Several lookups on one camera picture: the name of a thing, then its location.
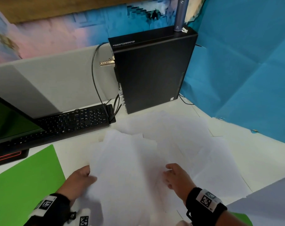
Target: blue backdrop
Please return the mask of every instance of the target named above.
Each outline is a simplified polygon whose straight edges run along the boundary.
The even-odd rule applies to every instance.
[[[207,0],[181,93],[285,142],[285,0]]]

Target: wristband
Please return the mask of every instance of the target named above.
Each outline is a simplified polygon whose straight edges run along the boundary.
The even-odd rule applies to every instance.
[[[227,210],[222,201],[207,190],[194,188],[186,199],[187,217],[193,226],[215,226],[221,214]]]
[[[25,226],[62,226],[65,222],[76,218],[75,213],[71,213],[69,205],[70,200],[64,195],[51,194],[36,206]]]

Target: monitor screen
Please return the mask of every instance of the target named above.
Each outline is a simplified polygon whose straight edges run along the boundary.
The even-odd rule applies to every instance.
[[[43,129],[0,98],[0,143]]]

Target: desktop computer case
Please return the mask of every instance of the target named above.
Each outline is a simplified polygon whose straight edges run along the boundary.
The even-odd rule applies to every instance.
[[[198,34],[173,28],[109,38],[128,114],[178,98]]]

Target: black wristband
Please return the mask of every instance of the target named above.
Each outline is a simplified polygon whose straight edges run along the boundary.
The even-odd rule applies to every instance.
[[[221,214],[227,210],[227,207],[219,203],[214,212],[210,211],[205,205],[196,200],[197,196],[202,191],[201,188],[194,188],[189,193],[186,199],[186,215],[192,221],[193,226],[215,226]]]
[[[45,226],[54,225],[62,226],[70,220],[70,200],[62,194],[50,194],[50,196],[57,197],[55,201],[49,206],[43,217],[32,216],[24,226]]]

